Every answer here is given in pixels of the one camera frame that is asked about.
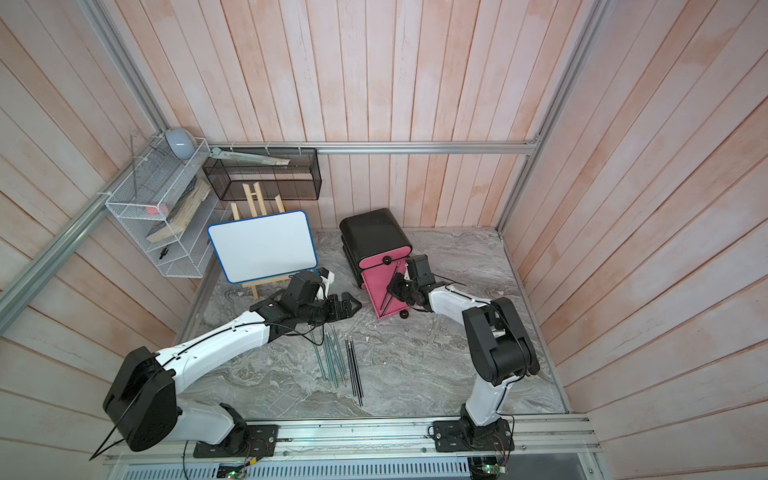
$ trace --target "black mounting plate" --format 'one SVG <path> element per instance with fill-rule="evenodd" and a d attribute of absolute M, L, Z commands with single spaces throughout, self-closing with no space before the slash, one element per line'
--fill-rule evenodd
<path fill-rule="evenodd" d="M 248 425 L 246 442 L 250 442 L 250 457 L 263 458 L 275 454 L 278 425 Z M 194 447 L 194 458 L 245 457 L 247 446 L 237 454 L 231 455 L 221 447 L 198 442 Z"/>
<path fill-rule="evenodd" d="M 487 427 L 480 427 L 482 439 L 467 439 L 462 431 L 460 420 L 438 420 L 432 423 L 432 427 L 435 430 L 432 438 L 435 440 L 435 449 L 438 452 L 490 452 L 492 450 L 501 452 L 502 447 L 504 451 L 510 452 L 515 449 L 509 431 L 509 422 L 504 419 L 496 420 Z"/>

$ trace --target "pink sponge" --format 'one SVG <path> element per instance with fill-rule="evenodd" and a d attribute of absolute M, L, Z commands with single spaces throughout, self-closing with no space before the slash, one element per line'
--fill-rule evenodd
<path fill-rule="evenodd" d="M 158 211 L 156 207 L 147 207 L 147 214 L 159 215 L 160 212 L 163 212 L 163 215 L 168 215 L 168 212 L 170 212 L 170 208 L 168 208 L 168 205 L 165 205 L 165 204 L 160 205 L 160 211 Z"/>

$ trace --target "metal vent grille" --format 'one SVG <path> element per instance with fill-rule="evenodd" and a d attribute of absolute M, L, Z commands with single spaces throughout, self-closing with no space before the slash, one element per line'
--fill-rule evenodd
<path fill-rule="evenodd" d="M 216 478 L 219 462 L 187 463 L 190 480 Z M 362 458 L 350 460 L 265 461 L 247 469 L 245 478 L 376 480 L 384 478 L 468 478 L 466 458 Z M 186 480 L 181 463 L 131 465 L 118 480 Z"/>
<path fill-rule="evenodd" d="M 256 463 L 246 478 L 461 478 L 469 477 L 466 458 L 387 458 Z"/>

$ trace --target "white wire shelf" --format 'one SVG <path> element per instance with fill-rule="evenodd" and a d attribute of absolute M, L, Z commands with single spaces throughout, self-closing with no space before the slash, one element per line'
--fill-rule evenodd
<path fill-rule="evenodd" d="M 164 138 L 136 165 L 107 201 L 117 218 L 166 220 L 184 189 L 200 169 L 210 149 L 204 138 L 188 161 L 179 160 Z"/>
<path fill-rule="evenodd" d="M 178 258 L 169 263 L 163 263 L 158 267 L 164 276 L 182 276 L 186 278 L 200 278 L 203 275 L 208 260 L 214 252 L 214 246 L 208 237 L 208 227 L 214 223 L 224 221 L 228 210 L 213 210 L 204 224 L 203 232 L 198 236 L 189 255 Z"/>
<path fill-rule="evenodd" d="M 158 221 L 171 228 L 170 212 L 208 158 L 210 150 L 205 139 L 195 140 L 194 155 L 188 161 L 181 161 L 165 138 L 157 137 L 150 153 L 136 163 L 107 201 L 110 212 L 164 276 L 203 276 L 213 252 L 213 247 L 208 248 L 207 226 L 221 221 L 226 213 L 215 210 L 219 199 L 210 189 L 183 232 L 172 233 L 157 242 L 147 240 Z M 197 182 L 207 181 L 198 176 Z"/>

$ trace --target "wall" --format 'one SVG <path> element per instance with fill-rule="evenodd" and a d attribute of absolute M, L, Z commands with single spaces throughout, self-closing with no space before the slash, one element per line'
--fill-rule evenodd
<path fill-rule="evenodd" d="M 0 2 L 0 290 L 154 129 L 77 2 Z M 3 475 L 86 478 L 122 356 L 174 341 L 194 295 L 105 220 L 0 339 Z"/>
<path fill-rule="evenodd" d="M 168 121 L 214 142 L 533 138 L 593 3 L 104 0 Z M 321 156 L 320 200 L 288 207 L 494 226 L 523 160 Z"/>
<path fill-rule="evenodd" d="M 616 2 L 505 231 L 617 478 L 768 476 L 766 25 Z"/>

